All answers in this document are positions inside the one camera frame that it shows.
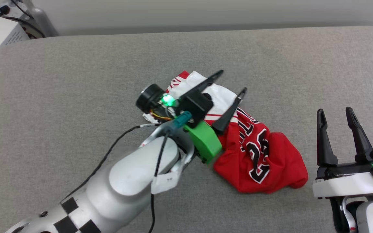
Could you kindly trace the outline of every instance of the teal connector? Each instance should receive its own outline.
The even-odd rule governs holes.
[[[185,124],[192,118],[192,114],[188,111],[183,112],[181,115],[177,116],[173,121],[172,124],[168,126],[168,130],[171,134],[175,134],[175,132],[184,127]]]

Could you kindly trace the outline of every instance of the jersey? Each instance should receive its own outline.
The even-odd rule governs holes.
[[[166,90],[175,99],[203,81],[197,72],[184,71]],[[225,87],[212,84],[208,93],[214,107],[204,120],[213,124],[233,103],[236,95]],[[214,163],[214,170],[239,192],[272,193],[283,187],[300,188],[308,181],[302,156],[283,133],[268,127],[238,108],[227,131],[219,136],[224,152]]]

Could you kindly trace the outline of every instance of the white label tag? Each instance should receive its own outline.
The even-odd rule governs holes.
[[[151,184],[151,193],[158,194],[176,187],[178,185],[179,178],[181,177],[181,172],[182,169],[175,172],[160,174],[157,177],[154,177]]]

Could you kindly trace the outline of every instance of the gray cushion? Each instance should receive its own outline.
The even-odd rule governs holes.
[[[0,49],[0,232],[56,205],[94,169],[114,139],[145,123],[135,107],[148,84],[183,70],[247,86],[243,108],[299,149],[301,189],[240,194],[195,160],[156,198],[156,232],[334,232],[328,200],[313,197],[316,111],[323,108],[339,162],[355,147],[351,106],[373,145],[373,27],[289,28],[37,39]],[[126,136],[108,161],[150,129]],[[121,232],[147,232],[146,209]]]

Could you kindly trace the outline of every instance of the black and white checkered pattern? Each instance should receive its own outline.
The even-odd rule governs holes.
[[[67,201],[61,203],[62,208],[67,213],[67,216],[59,220],[54,224],[58,233],[101,233],[96,224],[91,220],[86,220],[85,224],[78,227],[79,223],[74,223],[72,221],[73,215],[78,215],[79,217],[79,206],[77,205],[74,198],[70,198]]]

